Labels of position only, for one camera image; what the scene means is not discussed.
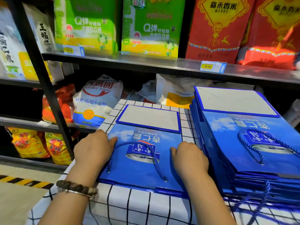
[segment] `beige floor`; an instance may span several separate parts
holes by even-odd
[[[0,174],[36,181],[55,183],[61,174],[30,170],[0,164]],[[29,210],[45,195],[47,190],[20,186],[0,181],[0,224],[24,225]]]

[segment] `checkered tablecloth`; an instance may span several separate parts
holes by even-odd
[[[200,148],[193,119],[188,109],[120,100],[100,128],[108,134],[113,128],[117,117],[127,104],[179,111],[182,140],[193,142]],[[66,178],[66,175],[74,164],[75,161],[62,174],[60,180]],[[99,193],[88,202],[83,225],[197,224],[196,215],[190,200],[103,183],[99,183],[97,188],[99,189]],[[54,185],[29,212],[27,225],[38,224],[56,194],[57,187]],[[231,211],[235,203],[227,200],[225,199],[225,204],[228,210]],[[256,206],[242,204],[240,208],[254,211]],[[298,212],[288,212],[265,207],[262,208],[261,213],[265,217],[278,220],[278,222],[257,216],[253,223],[254,225],[300,224],[300,213]],[[238,225],[246,225],[251,218],[251,215],[246,213],[231,211],[231,214]]]

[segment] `bracelet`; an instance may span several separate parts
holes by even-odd
[[[59,191],[78,193],[88,197],[89,199],[92,199],[92,197],[98,193],[97,188],[79,185],[66,180],[58,180],[56,185]]]

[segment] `green round badge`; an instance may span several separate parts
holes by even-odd
[[[142,9],[142,8],[146,7],[146,2],[147,2],[147,0],[132,0],[132,5],[136,9]]]

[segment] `person's left hand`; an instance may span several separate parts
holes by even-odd
[[[75,165],[66,180],[93,186],[99,172],[110,159],[118,137],[108,140],[103,130],[97,130],[83,138],[74,147]]]

